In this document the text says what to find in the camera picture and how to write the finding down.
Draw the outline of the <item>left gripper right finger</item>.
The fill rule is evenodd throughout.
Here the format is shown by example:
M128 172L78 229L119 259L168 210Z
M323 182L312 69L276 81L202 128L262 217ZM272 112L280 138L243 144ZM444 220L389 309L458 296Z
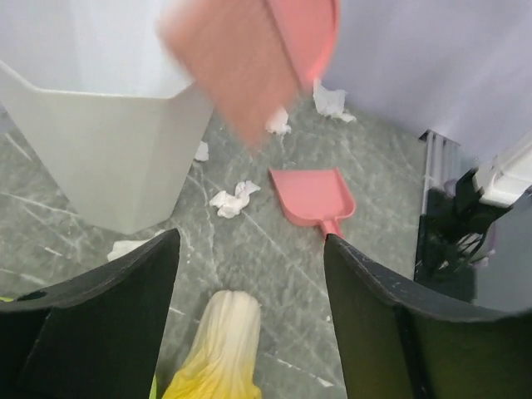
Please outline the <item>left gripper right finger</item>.
M530 311L447 297L334 234L323 262L349 397L530 397Z

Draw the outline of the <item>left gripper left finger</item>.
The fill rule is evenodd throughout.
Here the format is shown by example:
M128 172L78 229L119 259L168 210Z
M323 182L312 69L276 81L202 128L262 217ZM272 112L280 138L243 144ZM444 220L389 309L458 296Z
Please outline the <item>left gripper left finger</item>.
M1 304L3 398L147 398L180 260L167 230L100 267Z

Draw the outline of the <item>paper scrap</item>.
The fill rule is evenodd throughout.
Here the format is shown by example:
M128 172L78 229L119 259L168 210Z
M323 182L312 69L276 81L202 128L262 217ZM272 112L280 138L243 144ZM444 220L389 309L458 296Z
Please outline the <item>paper scrap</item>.
M133 250L139 248L141 245L146 244L153 238L164 233L163 229L155 232L150 238L145 240L119 240L113 244L113 247L110 253L106 256L107 261L111 262L115 259L121 258L122 256L132 252Z
M199 143L199 147L195 153L194 159L198 162L205 162L209 160L209 145L206 142L201 141Z
M251 194L258 191L260 187L253 181L241 181L236 185L233 195L221 190L209 201L209 205L217 209L219 217L232 219L249 204Z
M345 109L346 95L342 89L326 89L320 80L313 83L313 100L318 114L349 123L357 118Z

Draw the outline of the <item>pink dustpan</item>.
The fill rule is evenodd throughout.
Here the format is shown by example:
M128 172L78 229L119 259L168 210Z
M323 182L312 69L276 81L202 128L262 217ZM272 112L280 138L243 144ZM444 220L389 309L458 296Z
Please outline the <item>pink dustpan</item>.
M356 202L339 169L270 170L285 217L300 227L318 226L323 235L342 237L340 222Z

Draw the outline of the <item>paper scrap edge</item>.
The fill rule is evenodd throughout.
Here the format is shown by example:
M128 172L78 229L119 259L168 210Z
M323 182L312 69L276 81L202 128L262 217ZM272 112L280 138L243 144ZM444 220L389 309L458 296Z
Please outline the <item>paper scrap edge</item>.
M284 108L280 108L267 122L265 129L270 134L285 135L292 131L288 123L288 113Z

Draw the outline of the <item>pink hand brush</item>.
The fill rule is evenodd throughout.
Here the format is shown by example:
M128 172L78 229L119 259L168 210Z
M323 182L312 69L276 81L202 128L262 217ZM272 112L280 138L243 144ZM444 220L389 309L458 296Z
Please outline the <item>pink hand brush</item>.
M173 1L161 13L165 49L249 147L333 58L338 1Z

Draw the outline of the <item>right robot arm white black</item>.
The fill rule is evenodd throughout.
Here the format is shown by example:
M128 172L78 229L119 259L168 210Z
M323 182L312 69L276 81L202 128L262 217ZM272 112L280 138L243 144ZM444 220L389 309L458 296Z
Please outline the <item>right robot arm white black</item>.
M492 225L530 189L530 133L458 180L431 187L418 253L425 273L451 274L484 261L481 251Z

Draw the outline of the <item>yellow napa cabbage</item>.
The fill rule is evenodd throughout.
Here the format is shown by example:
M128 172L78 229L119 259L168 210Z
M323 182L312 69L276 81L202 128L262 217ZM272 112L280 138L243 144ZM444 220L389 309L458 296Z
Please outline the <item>yellow napa cabbage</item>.
M164 398L260 398L254 384L261 308L243 291L209 300L195 339Z

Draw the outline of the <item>white plastic waste bin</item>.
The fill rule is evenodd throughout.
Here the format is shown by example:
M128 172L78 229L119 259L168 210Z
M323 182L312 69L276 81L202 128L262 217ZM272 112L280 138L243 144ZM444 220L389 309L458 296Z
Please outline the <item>white plastic waste bin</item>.
M1 102L89 224L170 217L213 112L163 48L174 1L4 1Z

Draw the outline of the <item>aluminium rail frame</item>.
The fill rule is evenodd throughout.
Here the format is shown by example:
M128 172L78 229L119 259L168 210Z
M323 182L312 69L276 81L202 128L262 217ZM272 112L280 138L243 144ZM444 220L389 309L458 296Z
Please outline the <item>aluminium rail frame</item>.
M428 192L431 188L446 190L447 182L460 176L460 146L443 135L427 130L421 137L426 142L426 161L423 176L421 214L427 210Z

